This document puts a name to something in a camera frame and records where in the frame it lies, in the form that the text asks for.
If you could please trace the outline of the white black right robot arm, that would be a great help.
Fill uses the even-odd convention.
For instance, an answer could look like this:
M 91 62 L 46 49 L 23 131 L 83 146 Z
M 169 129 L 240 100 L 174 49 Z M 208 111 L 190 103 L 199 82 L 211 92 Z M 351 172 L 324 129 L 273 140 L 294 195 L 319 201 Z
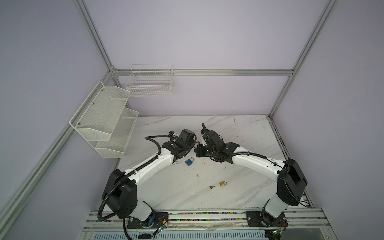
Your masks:
M 207 157 L 217 163 L 243 166 L 277 183 L 276 193 L 260 212 L 261 225 L 271 227 L 289 206 L 296 207 L 302 203 L 308 181 L 297 161 L 275 160 L 253 153 L 236 143 L 225 143 L 217 132 L 208 130 L 205 124 L 202 124 L 202 128 L 202 143 L 195 149 L 198 158 Z

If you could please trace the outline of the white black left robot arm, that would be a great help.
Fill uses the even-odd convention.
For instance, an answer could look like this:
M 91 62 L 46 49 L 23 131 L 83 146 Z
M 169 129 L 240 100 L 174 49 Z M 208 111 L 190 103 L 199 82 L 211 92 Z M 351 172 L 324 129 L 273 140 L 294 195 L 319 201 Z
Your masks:
M 116 169 L 110 174 L 97 212 L 98 221 L 116 216 L 121 220 L 134 218 L 151 225 L 156 212 L 149 204 L 139 201 L 139 187 L 159 171 L 187 156 L 194 148 L 197 136 L 184 129 L 180 134 L 171 131 L 168 135 L 147 136 L 145 140 L 154 143 L 158 151 L 131 169 Z

